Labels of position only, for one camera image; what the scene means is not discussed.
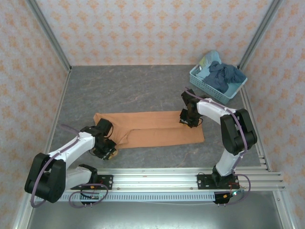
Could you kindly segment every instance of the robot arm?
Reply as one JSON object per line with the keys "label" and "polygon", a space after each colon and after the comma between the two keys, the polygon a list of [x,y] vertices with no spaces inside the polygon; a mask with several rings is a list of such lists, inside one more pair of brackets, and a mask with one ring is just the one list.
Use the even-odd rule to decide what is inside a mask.
{"label": "robot arm", "polygon": [[257,136],[251,122],[249,113],[245,109],[235,110],[215,103],[211,98],[198,99],[193,90],[182,93],[182,99],[187,106],[180,114],[180,122],[189,127],[196,127],[201,116],[207,116],[221,125],[222,142],[225,147],[220,161],[214,166],[212,178],[217,187],[232,178],[233,170],[245,151],[241,130],[238,129],[234,116],[237,118],[244,138],[247,150],[256,142]]}
{"label": "robot arm", "polygon": [[[108,159],[116,150],[114,148],[116,144],[106,137],[111,128],[113,126],[108,120],[101,119],[96,126],[83,128],[77,137],[61,148],[47,155],[37,154],[30,168],[24,187],[25,191],[32,193],[35,183],[38,183],[35,195],[54,203],[67,189],[88,182],[96,183],[97,169],[84,164],[79,165],[76,169],[68,168],[77,158],[91,149],[97,157]],[[52,157],[55,158],[42,171]]]}

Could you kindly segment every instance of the plastic laundry basket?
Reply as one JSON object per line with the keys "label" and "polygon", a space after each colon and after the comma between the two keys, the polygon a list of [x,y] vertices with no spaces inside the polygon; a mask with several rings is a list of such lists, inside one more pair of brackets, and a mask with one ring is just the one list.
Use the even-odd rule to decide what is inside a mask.
{"label": "plastic laundry basket", "polygon": [[200,72],[199,65],[196,65],[190,71],[190,83],[194,84],[196,87],[203,90],[205,93],[209,94],[219,102],[226,104],[230,99],[232,99],[237,92],[242,88],[242,86],[247,82],[248,78],[246,78],[242,83],[228,83],[229,88],[223,94],[210,85],[204,83],[202,80],[196,77],[196,75]]}

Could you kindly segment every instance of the wall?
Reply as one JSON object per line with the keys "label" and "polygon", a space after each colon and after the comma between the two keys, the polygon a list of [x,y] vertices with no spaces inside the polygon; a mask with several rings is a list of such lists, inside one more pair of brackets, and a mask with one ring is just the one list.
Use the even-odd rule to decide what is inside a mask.
{"label": "wall", "polygon": [[71,65],[238,64],[272,0],[38,0]]}
{"label": "wall", "polygon": [[300,225],[305,225],[304,12],[304,0],[285,1],[245,70],[272,168],[284,173]]}
{"label": "wall", "polygon": [[25,0],[0,1],[0,228],[12,228],[67,76]]}

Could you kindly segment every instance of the patterned wallpaper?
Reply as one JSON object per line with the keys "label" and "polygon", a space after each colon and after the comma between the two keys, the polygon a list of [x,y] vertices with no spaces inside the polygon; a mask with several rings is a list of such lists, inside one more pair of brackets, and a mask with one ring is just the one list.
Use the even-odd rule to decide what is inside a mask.
{"label": "patterned wallpaper", "polygon": [[38,0],[71,65],[238,64],[272,0]]}
{"label": "patterned wallpaper", "polygon": [[0,228],[11,229],[67,72],[25,0],[1,0],[0,15]]}
{"label": "patterned wallpaper", "polygon": [[272,168],[284,172],[305,225],[305,1],[285,1],[245,73]]}

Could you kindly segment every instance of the black mounting plate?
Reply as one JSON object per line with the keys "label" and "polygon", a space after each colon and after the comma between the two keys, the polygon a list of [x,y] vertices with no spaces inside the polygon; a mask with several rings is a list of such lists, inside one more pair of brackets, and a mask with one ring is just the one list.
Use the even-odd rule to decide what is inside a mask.
{"label": "black mounting plate", "polygon": [[239,189],[239,183],[236,183],[238,180],[237,176],[232,176],[225,184],[220,187],[217,187],[214,183],[211,174],[198,174],[197,175],[197,185],[198,189],[231,189],[230,183],[232,183],[232,189]]}
{"label": "black mounting plate", "polygon": [[[112,190],[113,175],[97,175],[97,183],[107,186],[108,190]],[[104,187],[97,186],[95,190],[105,190]],[[92,190],[90,186],[76,186],[71,190]]]}

